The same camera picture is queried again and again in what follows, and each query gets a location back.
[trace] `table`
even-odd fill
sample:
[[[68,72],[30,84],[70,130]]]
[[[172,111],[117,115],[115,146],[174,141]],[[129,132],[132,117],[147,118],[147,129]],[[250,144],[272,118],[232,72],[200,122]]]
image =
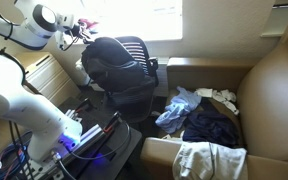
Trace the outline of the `table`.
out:
[[[69,98],[62,105],[59,106],[63,112],[67,109],[75,109],[80,103],[75,98]],[[80,114],[83,118],[82,125],[85,130],[93,127],[95,124],[99,124],[104,127],[110,120],[111,115],[102,113],[100,110],[93,109],[88,112]],[[106,154],[111,152],[115,148],[119,147],[127,137],[127,126],[120,124],[112,134],[112,136],[105,142],[105,145],[100,150],[100,153]],[[67,170],[77,179],[83,180],[113,180],[116,179],[119,172],[127,162],[129,156],[142,138],[142,134],[133,128],[130,128],[130,136],[126,140],[125,144],[118,149],[113,156],[109,158],[101,158],[94,161],[85,161],[80,159],[73,160],[66,166]],[[82,153],[80,156],[85,156],[92,152],[94,147],[92,146],[89,151]]]

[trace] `chair backrest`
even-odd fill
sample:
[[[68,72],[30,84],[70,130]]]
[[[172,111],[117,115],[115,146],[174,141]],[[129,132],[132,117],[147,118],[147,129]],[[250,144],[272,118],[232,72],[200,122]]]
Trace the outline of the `chair backrest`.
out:
[[[159,80],[156,73],[158,62],[156,58],[150,58],[144,41],[136,36],[122,36],[116,39],[143,66],[144,73],[155,78],[155,86],[158,86]]]

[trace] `couch armrest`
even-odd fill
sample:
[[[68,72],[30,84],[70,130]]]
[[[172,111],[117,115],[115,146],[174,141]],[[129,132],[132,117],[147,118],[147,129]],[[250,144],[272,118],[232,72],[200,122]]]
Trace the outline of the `couch armrest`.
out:
[[[169,90],[213,88],[236,92],[244,76],[260,59],[170,58],[167,64]]]
[[[154,179],[173,179],[173,161],[181,142],[158,138],[146,138],[141,160]],[[288,179],[288,162],[248,155],[246,158],[248,179]]]

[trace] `couch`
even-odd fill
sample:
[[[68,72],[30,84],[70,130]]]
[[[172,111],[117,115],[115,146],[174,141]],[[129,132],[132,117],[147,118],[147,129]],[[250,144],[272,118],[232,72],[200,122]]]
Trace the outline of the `couch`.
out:
[[[238,116],[212,103],[239,129],[249,179],[288,179],[288,44],[279,44],[263,59],[171,58],[167,76],[168,99],[178,93],[177,86],[235,92]],[[155,179],[173,179],[180,147],[180,141],[148,137],[141,160]]]

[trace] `white towel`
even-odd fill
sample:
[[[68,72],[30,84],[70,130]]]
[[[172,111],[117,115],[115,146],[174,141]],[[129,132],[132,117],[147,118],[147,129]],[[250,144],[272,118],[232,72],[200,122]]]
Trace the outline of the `white towel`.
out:
[[[247,180],[246,150],[209,142],[183,142],[173,163],[175,180]]]

